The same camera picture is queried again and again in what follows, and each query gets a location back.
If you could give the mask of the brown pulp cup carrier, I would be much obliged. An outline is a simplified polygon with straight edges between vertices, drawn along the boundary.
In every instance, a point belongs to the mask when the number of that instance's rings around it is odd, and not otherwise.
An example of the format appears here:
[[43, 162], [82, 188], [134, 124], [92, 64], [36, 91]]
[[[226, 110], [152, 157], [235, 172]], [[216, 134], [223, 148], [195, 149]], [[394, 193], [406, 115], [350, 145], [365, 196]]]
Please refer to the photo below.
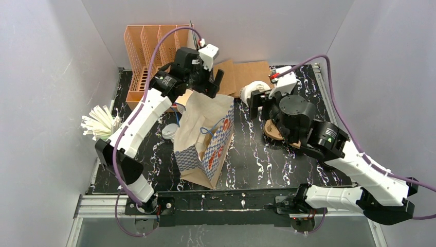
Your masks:
[[263, 133], [273, 139], [273, 140], [281, 140], [285, 141], [287, 144], [289, 144], [293, 148], [300, 149], [301, 148], [301, 141], [298, 140], [297, 142], [291, 143], [291, 140], [295, 140], [294, 134], [289, 129], [282, 129], [282, 132], [276, 127], [276, 125], [269, 119], [266, 121], [264, 127], [263, 127]]

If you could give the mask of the blue checkered paper bag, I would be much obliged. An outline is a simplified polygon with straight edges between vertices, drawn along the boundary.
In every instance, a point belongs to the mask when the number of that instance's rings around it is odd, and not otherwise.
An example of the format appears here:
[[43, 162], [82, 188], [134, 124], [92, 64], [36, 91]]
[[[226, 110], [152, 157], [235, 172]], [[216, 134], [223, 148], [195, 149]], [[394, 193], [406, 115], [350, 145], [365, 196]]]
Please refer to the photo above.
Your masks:
[[173, 148], [181, 178], [216, 189], [234, 134], [234, 98], [193, 92], [185, 107]]

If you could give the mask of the stack of white cup lids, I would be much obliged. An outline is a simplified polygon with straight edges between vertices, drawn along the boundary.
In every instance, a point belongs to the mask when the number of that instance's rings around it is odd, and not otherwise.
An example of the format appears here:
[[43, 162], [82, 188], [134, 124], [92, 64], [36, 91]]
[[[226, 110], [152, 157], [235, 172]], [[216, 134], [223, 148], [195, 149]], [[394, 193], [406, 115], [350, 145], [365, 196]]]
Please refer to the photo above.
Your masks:
[[166, 140], [171, 140], [172, 142], [174, 142], [174, 137], [178, 128], [179, 126], [176, 123], [170, 123], [166, 125], [161, 131], [162, 137]]

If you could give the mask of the stack of white paper cups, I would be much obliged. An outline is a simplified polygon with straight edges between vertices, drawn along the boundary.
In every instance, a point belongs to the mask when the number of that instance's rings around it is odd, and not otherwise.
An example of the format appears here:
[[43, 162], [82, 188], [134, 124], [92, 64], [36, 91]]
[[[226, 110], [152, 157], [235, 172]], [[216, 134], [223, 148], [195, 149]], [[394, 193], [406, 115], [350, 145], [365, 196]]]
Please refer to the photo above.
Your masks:
[[188, 101], [189, 97], [191, 96], [192, 92], [193, 92], [192, 90], [186, 90], [182, 96], [179, 96], [176, 99], [174, 104], [176, 105], [177, 111], [179, 113], [181, 113], [181, 114], [184, 113], [184, 111], [186, 109], [187, 101]]

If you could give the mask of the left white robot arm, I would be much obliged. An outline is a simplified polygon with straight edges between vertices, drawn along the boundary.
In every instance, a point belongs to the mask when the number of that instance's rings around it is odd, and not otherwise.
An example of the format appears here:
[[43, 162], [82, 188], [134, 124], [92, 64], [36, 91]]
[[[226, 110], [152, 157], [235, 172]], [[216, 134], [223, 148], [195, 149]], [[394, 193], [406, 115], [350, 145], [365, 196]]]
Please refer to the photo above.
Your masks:
[[114, 134], [99, 139], [95, 149], [103, 167], [113, 171], [121, 187], [139, 206], [147, 203], [154, 190], [143, 176], [143, 165], [134, 157], [143, 139], [158, 118], [168, 110], [186, 90], [194, 90], [210, 98], [219, 91], [223, 70], [213, 76], [214, 59], [219, 48], [208, 44], [199, 50], [182, 47], [173, 62], [160, 67], [146, 80], [144, 96]]

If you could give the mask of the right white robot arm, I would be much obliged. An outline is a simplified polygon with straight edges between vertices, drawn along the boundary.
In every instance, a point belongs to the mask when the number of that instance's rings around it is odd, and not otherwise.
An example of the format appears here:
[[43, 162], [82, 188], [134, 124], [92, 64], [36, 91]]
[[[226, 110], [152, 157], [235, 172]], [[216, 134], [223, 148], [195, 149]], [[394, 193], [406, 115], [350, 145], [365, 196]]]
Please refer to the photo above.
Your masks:
[[350, 137], [335, 124], [316, 119], [316, 107], [299, 95], [258, 91], [245, 99], [250, 118], [270, 120], [284, 141], [356, 182], [354, 187], [299, 185], [293, 195], [276, 203], [278, 213], [319, 208], [361, 213], [383, 225], [413, 218], [415, 206], [408, 197], [417, 187], [389, 176], [388, 170], [364, 159]]

